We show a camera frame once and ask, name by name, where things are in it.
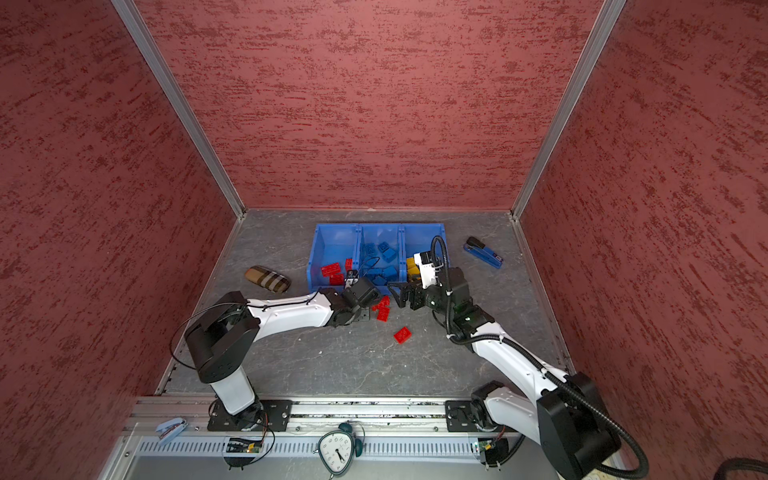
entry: alarm clock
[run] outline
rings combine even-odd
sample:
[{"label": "alarm clock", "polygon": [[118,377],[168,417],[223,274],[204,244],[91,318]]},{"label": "alarm clock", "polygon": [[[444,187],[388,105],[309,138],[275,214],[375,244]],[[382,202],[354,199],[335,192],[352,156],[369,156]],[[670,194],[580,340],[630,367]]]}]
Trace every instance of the alarm clock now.
[{"label": "alarm clock", "polygon": [[328,432],[317,442],[320,461],[331,473],[331,478],[346,473],[352,459],[362,454],[362,442],[356,439],[349,423],[339,424],[339,429]]}]

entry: white arm segment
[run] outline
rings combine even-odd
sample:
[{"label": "white arm segment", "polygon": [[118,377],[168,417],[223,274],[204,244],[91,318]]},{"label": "white arm segment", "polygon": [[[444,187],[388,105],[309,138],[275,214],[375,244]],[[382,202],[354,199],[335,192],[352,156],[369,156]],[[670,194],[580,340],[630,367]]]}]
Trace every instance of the white arm segment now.
[{"label": "white arm segment", "polygon": [[[486,334],[511,339],[498,323],[480,325],[472,336]],[[506,387],[494,390],[485,399],[485,408],[491,419],[499,425],[508,425],[534,442],[540,443],[536,400],[541,398],[542,390],[552,391],[557,386],[547,380],[541,371],[509,345],[496,340],[481,340],[473,343],[472,348],[475,353],[501,370],[527,397],[526,399],[515,395]],[[533,357],[560,380],[565,381],[564,371],[547,364],[536,355]]]},{"label": "white arm segment", "polygon": [[[311,293],[279,300],[248,300],[250,314],[261,320],[256,342],[274,333],[316,326],[325,326],[333,311],[325,295]],[[240,366],[226,378],[210,384],[224,408],[235,415],[256,401],[245,370]]]},{"label": "white arm segment", "polygon": [[[254,342],[265,336],[288,330],[325,326],[333,314],[331,302],[325,295],[319,293],[279,300],[249,299],[248,305],[250,314],[261,320]],[[269,308],[266,310],[260,308],[263,306]]]}]

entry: clock face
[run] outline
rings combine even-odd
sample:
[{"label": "clock face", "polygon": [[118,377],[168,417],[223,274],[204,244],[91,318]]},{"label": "clock face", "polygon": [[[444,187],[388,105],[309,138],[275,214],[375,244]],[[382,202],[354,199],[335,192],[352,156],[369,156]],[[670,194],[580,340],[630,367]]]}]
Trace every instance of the clock face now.
[{"label": "clock face", "polygon": [[318,450],[323,463],[333,474],[344,472],[352,461],[353,440],[345,432],[331,432],[320,439]]}]

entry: red textured wall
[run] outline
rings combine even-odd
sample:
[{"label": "red textured wall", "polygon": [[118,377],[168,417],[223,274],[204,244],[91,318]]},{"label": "red textured wall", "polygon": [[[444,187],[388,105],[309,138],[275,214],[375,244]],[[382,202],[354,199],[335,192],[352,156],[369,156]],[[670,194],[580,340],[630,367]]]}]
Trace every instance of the red textured wall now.
[{"label": "red textured wall", "polygon": [[524,214],[651,478],[768,460],[767,111],[767,3],[630,0]]},{"label": "red textured wall", "polygon": [[248,207],[514,203],[601,0],[137,0]]},{"label": "red textured wall", "polygon": [[108,0],[0,38],[0,477],[93,478],[234,217]]}]

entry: black hose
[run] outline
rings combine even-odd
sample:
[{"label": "black hose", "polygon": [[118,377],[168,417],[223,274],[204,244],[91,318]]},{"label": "black hose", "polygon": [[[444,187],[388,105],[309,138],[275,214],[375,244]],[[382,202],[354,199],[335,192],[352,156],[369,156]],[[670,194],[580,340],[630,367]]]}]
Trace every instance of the black hose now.
[{"label": "black hose", "polygon": [[437,244],[440,244],[440,250],[442,255],[442,266],[440,267],[440,270],[443,272],[443,280],[442,285],[446,292],[448,292],[448,296],[445,299],[445,323],[443,326],[445,327],[445,332],[450,335],[451,334],[451,279],[448,275],[448,249],[445,248],[445,241],[440,237],[439,235],[435,235],[434,238],[432,238],[432,246],[429,248],[429,252],[432,254],[432,259],[434,261],[437,261],[437,252],[435,251],[435,247]]},{"label": "black hose", "polygon": [[506,462],[509,462],[509,459],[512,458],[512,456],[520,449],[520,445],[523,444],[523,440],[525,440],[525,435],[520,434],[515,444],[509,449],[509,453],[507,453],[507,456],[502,458],[502,460],[496,465],[488,465],[488,467],[497,468],[504,465]]},{"label": "black hose", "polygon": [[736,470],[749,470],[750,472],[768,474],[768,463],[755,460],[754,458],[729,458],[720,464],[712,480],[725,480],[728,472]]},{"label": "black hose", "polygon": [[491,340],[493,342],[502,341],[504,342],[504,344],[509,345],[513,349],[517,350],[536,369],[541,370],[544,373],[544,377],[547,380],[549,380],[550,382],[558,386],[563,392],[568,394],[568,396],[571,397],[575,402],[581,404],[587,410],[592,412],[593,415],[600,417],[603,420],[603,422],[605,422],[605,424],[609,429],[613,430],[621,438],[624,439],[624,441],[627,443],[627,445],[630,446],[630,448],[632,449],[632,452],[637,457],[638,465],[637,465],[637,468],[633,470],[620,470],[618,468],[613,468],[606,465],[599,465],[597,467],[597,470],[599,470],[600,472],[606,473],[608,475],[613,475],[614,477],[629,478],[629,479],[635,479],[635,480],[639,478],[644,478],[646,475],[648,475],[648,469],[649,469],[648,457],[645,455],[645,452],[643,452],[643,449],[640,447],[640,444],[638,444],[637,441],[632,438],[632,435],[630,435],[629,432],[624,430],[624,428],[618,423],[616,423],[611,417],[603,413],[599,408],[589,403],[589,401],[586,398],[584,398],[579,392],[577,392],[576,390],[573,390],[571,387],[566,385],[562,380],[556,377],[552,372],[549,372],[544,367],[544,365],[542,365],[541,362],[539,362],[536,359],[536,357],[534,357],[529,351],[523,348],[523,346],[521,346],[519,343],[506,337],[499,337],[498,335],[489,335],[489,334],[473,336],[471,339],[465,339],[465,340],[458,340],[456,338],[451,338],[451,341],[456,345],[468,345],[469,343],[481,342],[483,340]]}]

